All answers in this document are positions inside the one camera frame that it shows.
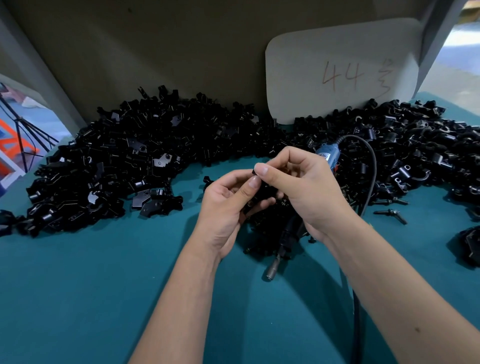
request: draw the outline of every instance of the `tabletop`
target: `tabletop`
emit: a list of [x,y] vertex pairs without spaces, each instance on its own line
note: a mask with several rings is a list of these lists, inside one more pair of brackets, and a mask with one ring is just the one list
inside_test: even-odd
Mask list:
[[[446,118],[479,124],[480,118],[428,93],[447,107]],[[42,233],[32,239],[0,238],[0,363],[125,363],[128,361],[175,260],[195,225],[205,175],[253,168],[257,158],[202,167],[175,178],[183,210],[143,218],[129,211],[76,233]],[[0,208],[24,214],[22,177],[0,199]],[[365,220],[466,319],[480,328],[480,270],[458,259],[455,235],[476,224],[463,204],[441,187],[421,187],[401,206],[408,225],[367,209]],[[300,241],[271,282],[263,280],[272,257],[245,255],[255,235],[242,229],[220,264],[215,281],[204,362],[348,363],[353,335],[351,289],[321,243]],[[364,314],[364,363],[395,363],[375,325]]]

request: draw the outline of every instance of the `orange plastic stool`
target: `orange plastic stool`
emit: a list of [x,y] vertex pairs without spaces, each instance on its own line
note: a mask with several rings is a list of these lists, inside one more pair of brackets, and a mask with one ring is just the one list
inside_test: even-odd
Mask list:
[[[0,150],[7,155],[8,158],[12,159],[19,154],[20,151],[20,144],[18,143],[18,134],[13,130],[6,122],[0,119],[0,128],[5,130],[8,134],[10,134],[10,138],[0,139]],[[34,148],[29,142],[22,138],[22,145],[24,149],[29,148],[32,153],[37,154],[39,149]],[[9,174],[10,168],[1,164],[0,162],[0,173],[7,175]]]

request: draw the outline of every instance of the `hand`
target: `hand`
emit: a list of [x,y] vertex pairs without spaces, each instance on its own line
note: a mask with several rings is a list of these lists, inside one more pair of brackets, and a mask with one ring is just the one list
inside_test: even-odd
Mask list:
[[275,198],[270,197],[260,201],[247,215],[241,211],[261,183],[260,177],[252,175],[252,170],[234,170],[213,182],[205,190],[192,236],[208,244],[223,259],[232,250],[245,219],[275,203]]
[[257,163],[255,173],[289,197],[307,231],[319,241],[356,216],[324,157],[287,146],[266,164]]

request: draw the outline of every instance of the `person's left arm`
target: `person's left arm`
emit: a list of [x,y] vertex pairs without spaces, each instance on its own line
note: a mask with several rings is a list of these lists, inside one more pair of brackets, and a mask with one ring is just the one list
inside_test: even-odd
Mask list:
[[[240,211],[260,188],[252,170],[235,170],[205,191],[190,239],[182,249],[130,364],[193,364],[203,360],[215,272],[246,216]],[[248,215],[275,203],[263,200]]]

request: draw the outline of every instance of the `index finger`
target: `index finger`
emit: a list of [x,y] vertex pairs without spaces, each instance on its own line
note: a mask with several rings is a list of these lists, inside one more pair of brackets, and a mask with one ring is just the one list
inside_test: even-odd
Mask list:
[[215,184],[219,184],[221,186],[227,187],[228,189],[234,187],[238,183],[244,183],[247,179],[253,176],[252,170],[233,170],[232,172],[229,172],[222,177],[220,177],[218,180],[216,180]]
[[292,164],[300,165],[300,168],[307,171],[312,166],[312,160],[315,158],[315,154],[307,152],[306,150],[298,149],[293,146],[286,146],[282,151],[273,159],[267,162],[269,166],[280,169],[287,166],[290,162]]

